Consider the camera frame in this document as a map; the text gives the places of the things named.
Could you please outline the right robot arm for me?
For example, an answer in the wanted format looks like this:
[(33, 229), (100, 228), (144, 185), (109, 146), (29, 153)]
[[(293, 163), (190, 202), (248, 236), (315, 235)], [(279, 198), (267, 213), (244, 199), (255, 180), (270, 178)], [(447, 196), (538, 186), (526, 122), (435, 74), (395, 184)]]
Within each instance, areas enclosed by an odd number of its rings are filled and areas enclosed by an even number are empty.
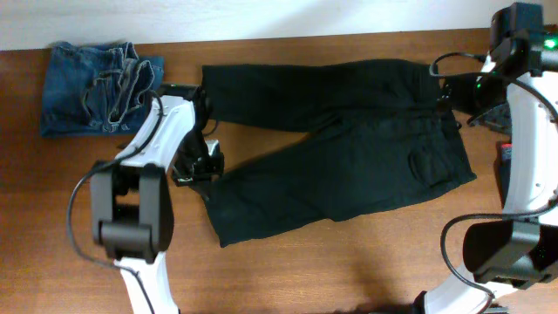
[(512, 155), (506, 200), (499, 214), (453, 218), (471, 225), (463, 263), (446, 266), (450, 276), (422, 292), (414, 313), (486, 313), (493, 302), (517, 290), (557, 278), (557, 36), (545, 31), (543, 8), (516, 2), (491, 21), (488, 54), (479, 72), (462, 74), (473, 85), (462, 94), (479, 114), (507, 104)]

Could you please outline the black shorts garment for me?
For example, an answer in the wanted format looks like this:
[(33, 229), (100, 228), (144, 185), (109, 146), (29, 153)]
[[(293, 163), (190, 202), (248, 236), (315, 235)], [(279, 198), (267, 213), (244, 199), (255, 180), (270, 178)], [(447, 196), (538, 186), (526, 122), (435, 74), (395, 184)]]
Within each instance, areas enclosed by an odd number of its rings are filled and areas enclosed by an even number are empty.
[(306, 134), (210, 185), (221, 246), (430, 201), (475, 179), (427, 65), (206, 65), (202, 86), (215, 120)]

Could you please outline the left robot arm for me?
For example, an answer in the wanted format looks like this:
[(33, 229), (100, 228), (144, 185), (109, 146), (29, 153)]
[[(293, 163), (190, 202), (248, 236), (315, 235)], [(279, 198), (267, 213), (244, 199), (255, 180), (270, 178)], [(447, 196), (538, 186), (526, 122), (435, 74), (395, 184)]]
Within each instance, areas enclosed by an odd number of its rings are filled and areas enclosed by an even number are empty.
[(224, 156), (218, 140), (203, 135), (212, 107), (201, 86), (164, 84), (148, 99), (133, 140), (91, 177), (92, 235), (120, 272), (134, 312), (177, 313), (166, 262), (174, 234), (169, 185), (208, 196)]

